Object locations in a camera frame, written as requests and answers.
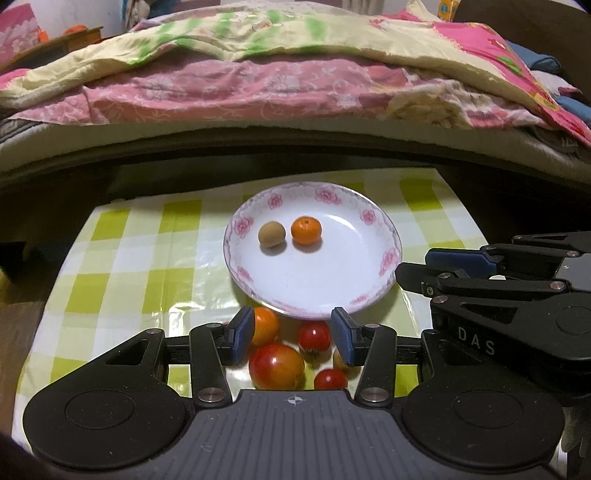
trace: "orange tomato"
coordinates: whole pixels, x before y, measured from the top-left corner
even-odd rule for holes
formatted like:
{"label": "orange tomato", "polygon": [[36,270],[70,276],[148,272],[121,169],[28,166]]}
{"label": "orange tomato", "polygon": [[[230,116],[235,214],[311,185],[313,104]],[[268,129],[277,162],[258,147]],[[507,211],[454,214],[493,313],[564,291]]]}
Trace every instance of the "orange tomato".
{"label": "orange tomato", "polygon": [[312,217],[299,217],[291,224],[291,236],[302,245],[311,245],[320,240],[322,226]]}
{"label": "orange tomato", "polygon": [[261,346],[271,343],[279,337],[279,318],[272,310],[265,307],[255,307],[255,334],[251,345]]}
{"label": "orange tomato", "polygon": [[252,354],[248,373],[259,390],[295,390],[304,378],[304,359],[288,345],[268,343]]}

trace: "red tomato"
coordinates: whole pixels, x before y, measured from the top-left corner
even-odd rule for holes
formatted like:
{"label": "red tomato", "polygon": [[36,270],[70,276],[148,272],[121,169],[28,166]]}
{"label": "red tomato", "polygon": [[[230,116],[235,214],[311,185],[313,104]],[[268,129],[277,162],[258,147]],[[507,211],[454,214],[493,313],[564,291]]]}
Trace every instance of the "red tomato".
{"label": "red tomato", "polygon": [[303,321],[298,332],[298,344],[308,355],[318,355],[330,348],[330,330],[326,322]]}
{"label": "red tomato", "polygon": [[268,343],[252,354],[248,372],[259,390],[295,390],[304,378],[304,359],[290,346]]}
{"label": "red tomato", "polygon": [[327,368],[316,375],[314,390],[334,390],[335,388],[347,388],[349,379],[341,370]]}

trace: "mattress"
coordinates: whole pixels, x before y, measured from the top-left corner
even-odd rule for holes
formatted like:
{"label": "mattress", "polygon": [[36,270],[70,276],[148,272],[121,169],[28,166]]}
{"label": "mattress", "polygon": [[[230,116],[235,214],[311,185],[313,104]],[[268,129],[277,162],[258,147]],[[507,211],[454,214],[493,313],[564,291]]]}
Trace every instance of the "mattress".
{"label": "mattress", "polygon": [[563,144],[557,151],[547,143],[521,129],[460,130],[355,118],[225,121],[215,128],[196,121],[68,126],[17,120],[0,124],[0,184],[97,161],[125,163],[133,155],[212,147],[235,147],[239,153],[247,145],[281,144],[431,155],[591,184],[588,148]]}

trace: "plastic tablecloth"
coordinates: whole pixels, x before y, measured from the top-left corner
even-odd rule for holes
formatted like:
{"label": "plastic tablecloth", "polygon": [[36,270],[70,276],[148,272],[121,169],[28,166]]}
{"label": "plastic tablecloth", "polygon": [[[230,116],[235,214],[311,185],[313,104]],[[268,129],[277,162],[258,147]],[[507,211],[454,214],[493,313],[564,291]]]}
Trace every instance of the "plastic tablecloth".
{"label": "plastic tablecloth", "polygon": [[[226,224],[255,193],[298,180],[338,183],[372,199],[394,222],[404,261],[424,262],[429,248],[486,244],[451,188],[430,168],[290,176],[97,207],[61,268],[22,369],[14,438],[27,444],[22,414],[31,397],[85,362],[142,330],[159,327],[167,336],[187,335],[197,325],[228,321],[241,305],[252,304],[232,282],[223,259]],[[354,318],[360,324],[384,323],[405,336],[431,327],[428,299],[397,285]],[[281,321],[282,339],[293,343],[299,322]],[[306,388],[330,363],[306,365]],[[246,364],[228,368],[226,375],[234,396],[252,388]],[[357,379],[349,383],[351,392]],[[399,366],[397,394],[415,382],[415,367]],[[190,396],[188,366],[171,366],[168,384]]]}

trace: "small yellow fruit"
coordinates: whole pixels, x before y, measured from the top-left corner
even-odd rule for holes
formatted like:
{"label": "small yellow fruit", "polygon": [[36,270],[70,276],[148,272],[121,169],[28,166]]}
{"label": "small yellow fruit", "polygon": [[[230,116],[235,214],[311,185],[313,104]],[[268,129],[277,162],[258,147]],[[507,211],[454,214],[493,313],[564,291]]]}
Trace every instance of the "small yellow fruit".
{"label": "small yellow fruit", "polygon": [[259,230],[259,242],[265,248],[276,247],[285,241],[285,228],[279,222],[267,222]]}
{"label": "small yellow fruit", "polygon": [[351,370],[351,367],[345,365],[343,362],[343,357],[340,356],[339,351],[335,348],[335,352],[333,353],[333,367],[337,368],[338,370],[342,370],[345,373],[348,373]]}

